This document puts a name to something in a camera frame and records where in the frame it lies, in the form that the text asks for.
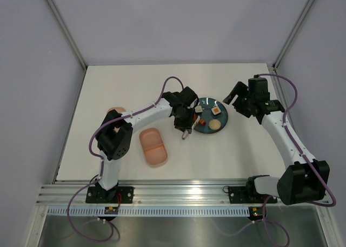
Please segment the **white cat paw tongs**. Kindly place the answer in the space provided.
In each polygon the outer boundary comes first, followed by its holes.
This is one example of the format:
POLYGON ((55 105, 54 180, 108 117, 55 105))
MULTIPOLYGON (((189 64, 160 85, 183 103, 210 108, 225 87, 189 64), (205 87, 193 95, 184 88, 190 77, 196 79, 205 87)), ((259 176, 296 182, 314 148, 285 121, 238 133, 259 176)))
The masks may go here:
POLYGON ((197 124, 198 124, 198 123, 195 123, 195 122, 194 122, 193 125, 192 125, 192 127, 191 127, 191 131, 185 130, 185 131, 183 132, 183 135, 182 135, 182 140, 183 140, 183 141, 186 140, 187 137, 192 133, 193 129, 197 126, 197 124))

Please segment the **orange salmon sushi roll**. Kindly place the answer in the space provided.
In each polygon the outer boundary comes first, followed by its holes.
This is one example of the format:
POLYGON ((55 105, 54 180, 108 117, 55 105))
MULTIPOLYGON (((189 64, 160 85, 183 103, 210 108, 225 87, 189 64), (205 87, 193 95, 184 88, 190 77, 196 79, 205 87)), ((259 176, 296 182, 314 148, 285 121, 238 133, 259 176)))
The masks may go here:
POLYGON ((218 116, 222 113, 222 110, 219 108, 219 106, 215 106, 211 108, 211 112, 214 116, 218 116))

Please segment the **pink divided lunch box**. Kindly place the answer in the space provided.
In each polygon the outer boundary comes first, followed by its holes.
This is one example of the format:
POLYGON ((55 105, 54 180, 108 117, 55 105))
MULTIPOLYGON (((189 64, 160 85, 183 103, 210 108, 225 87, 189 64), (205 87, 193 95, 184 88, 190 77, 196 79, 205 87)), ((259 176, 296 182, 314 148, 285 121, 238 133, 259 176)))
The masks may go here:
POLYGON ((168 160, 168 153, 161 133, 156 128, 148 128, 139 134, 139 141, 148 166, 158 168, 168 160))

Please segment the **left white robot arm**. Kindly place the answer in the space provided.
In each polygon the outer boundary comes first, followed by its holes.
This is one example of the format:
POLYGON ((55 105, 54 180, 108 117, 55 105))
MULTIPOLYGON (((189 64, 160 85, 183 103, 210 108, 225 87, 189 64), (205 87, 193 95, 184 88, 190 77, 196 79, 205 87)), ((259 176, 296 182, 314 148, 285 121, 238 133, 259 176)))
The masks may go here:
POLYGON ((98 197, 106 203, 116 198, 120 159, 128 153, 135 132, 173 117, 174 128, 182 132, 182 140, 185 140, 196 125, 195 107, 198 103, 197 94, 187 86, 180 92, 163 92, 157 101, 134 111, 109 111, 89 142, 90 153, 101 159, 98 197))

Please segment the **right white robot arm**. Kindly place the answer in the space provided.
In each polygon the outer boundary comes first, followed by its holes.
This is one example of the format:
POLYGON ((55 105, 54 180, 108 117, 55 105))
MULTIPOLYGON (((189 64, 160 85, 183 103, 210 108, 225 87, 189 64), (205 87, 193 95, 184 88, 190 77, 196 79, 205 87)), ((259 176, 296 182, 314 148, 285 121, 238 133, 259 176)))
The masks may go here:
POLYGON ((287 119, 288 110, 277 99, 270 98, 266 75, 255 75, 247 84, 237 82, 223 100, 236 112, 255 117, 275 143, 285 165, 281 177, 249 177, 245 195, 252 202, 262 197, 279 198, 285 205, 311 203, 321 205, 327 193, 330 168, 303 145, 287 119))

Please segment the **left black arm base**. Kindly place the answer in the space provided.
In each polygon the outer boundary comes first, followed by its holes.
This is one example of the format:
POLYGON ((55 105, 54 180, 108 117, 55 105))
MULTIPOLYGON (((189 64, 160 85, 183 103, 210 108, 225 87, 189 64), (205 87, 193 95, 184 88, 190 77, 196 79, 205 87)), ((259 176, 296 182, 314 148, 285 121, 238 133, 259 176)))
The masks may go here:
POLYGON ((116 186, 106 191, 97 186, 91 186, 87 190, 85 202, 88 204, 131 204, 134 189, 131 186, 116 186))

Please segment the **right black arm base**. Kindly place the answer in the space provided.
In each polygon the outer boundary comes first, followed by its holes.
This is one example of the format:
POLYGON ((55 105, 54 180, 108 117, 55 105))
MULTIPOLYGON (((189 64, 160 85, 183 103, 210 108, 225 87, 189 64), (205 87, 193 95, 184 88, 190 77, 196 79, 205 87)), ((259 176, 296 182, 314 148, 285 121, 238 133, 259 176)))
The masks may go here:
POLYGON ((249 193, 245 186, 222 187, 222 191, 228 195, 230 204, 263 204, 268 195, 249 193))

